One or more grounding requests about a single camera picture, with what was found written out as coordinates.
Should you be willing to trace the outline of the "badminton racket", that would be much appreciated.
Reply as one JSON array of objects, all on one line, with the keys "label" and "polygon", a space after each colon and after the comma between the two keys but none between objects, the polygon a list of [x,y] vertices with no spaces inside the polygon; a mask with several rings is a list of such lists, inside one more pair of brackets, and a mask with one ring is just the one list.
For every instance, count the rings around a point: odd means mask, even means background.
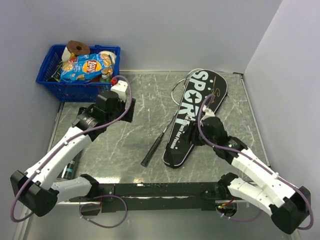
[{"label": "badminton racket", "polygon": [[[181,79],[171,90],[171,98],[174,101],[174,103],[176,105],[180,105],[181,100],[183,98],[185,89],[188,85],[188,82],[191,78],[191,76],[198,72],[198,71],[202,71],[202,68],[196,68],[191,70],[187,76],[184,79]],[[167,124],[167,126],[165,127],[165,129],[162,131],[162,133],[157,137],[157,139],[154,141],[153,145],[151,146],[151,148],[149,149],[148,153],[146,154],[146,156],[144,157],[144,159],[142,160],[142,162],[140,163],[143,167],[147,167],[150,160],[152,159],[154,153],[156,152],[157,148],[159,147],[160,143],[162,142],[162,139],[167,131],[167,129],[169,128],[169,126],[171,125],[171,123],[173,122],[173,120],[175,119],[176,115],[178,113],[178,110],[175,111],[174,115],[172,116],[171,120],[169,121],[169,123]]]}]

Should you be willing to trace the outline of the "black racket cover bag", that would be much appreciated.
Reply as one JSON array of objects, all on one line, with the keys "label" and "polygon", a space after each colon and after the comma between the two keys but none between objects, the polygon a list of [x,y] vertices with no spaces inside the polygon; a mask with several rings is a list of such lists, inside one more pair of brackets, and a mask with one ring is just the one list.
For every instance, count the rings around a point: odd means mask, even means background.
[{"label": "black racket cover bag", "polygon": [[194,148],[188,140],[193,134],[193,125],[197,122],[200,107],[205,98],[212,94],[209,109],[216,112],[228,92],[227,80],[212,70],[196,68],[176,85],[171,93],[178,104],[174,122],[162,157],[164,164],[172,169],[180,168]]}]

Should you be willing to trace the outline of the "blue plastic basket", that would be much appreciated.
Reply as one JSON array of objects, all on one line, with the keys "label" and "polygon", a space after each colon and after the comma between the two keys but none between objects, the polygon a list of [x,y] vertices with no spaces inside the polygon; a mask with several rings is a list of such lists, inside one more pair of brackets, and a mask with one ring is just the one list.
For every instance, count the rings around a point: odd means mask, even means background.
[{"label": "blue plastic basket", "polygon": [[57,66],[62,61],[65,44],[54,44],[40,66],[36,83],[44,86],[56,99],[61,102],[92,103],[97,95],[105,90],[110,90],[110,82],[57,82],[49,81],[55,73]]}]

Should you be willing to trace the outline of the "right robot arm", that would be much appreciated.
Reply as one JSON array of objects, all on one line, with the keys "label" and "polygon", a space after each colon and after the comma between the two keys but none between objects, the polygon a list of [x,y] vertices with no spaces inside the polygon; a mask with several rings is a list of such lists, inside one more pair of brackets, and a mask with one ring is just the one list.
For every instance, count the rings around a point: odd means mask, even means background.
[{"label": "right robot arm", "polygon": [[247,175],[246,182],[234,173],[219,180],[218,193],[223,199],[232,196],[253,204],[271,217],[284,233],[302,230],[301,223],[310,218],[308,230],[314,223],[311,193],[304,186],[296,187],[268,168],[240,139],[229,136],[216,116],[202,123],[191,121],[185,130],[186,139],[196,146],[208,145],[215,154]]}]

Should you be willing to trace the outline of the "black shuttlecock tube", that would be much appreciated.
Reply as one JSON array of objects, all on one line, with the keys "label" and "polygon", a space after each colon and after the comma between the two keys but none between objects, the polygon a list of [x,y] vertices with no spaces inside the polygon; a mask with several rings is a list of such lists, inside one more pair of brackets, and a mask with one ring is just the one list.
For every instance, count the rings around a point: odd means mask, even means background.
[{"label": "black shuttlecock tube", "polygon": [[80,159],[82,156],[82,152],[79,152],[60,172],[57,176],[58,180],[72,180],[77,171],[78,165],[80,163]]}]

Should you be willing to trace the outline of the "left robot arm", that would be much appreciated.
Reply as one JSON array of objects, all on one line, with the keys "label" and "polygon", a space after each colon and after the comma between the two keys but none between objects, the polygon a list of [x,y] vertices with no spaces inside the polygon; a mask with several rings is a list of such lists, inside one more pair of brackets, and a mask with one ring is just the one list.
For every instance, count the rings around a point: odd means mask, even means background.
[{"label": "left robot arm", "polygon": [[83,149],[118,122],[132,122],[135,99],[132,90],[107,90],[97,96],[96,102],[79,114],[62,139],[36,164],[22,172],[16,170],[10,177],[14,201],[10,218],[19,223],[27,217],[14,216],[17,202],[27,207],[32,215],[42,217],[57,203],[76,197],[87,201],[99,195],[99,182],[88,174],[72,180],[57,182],[57,176]]}]

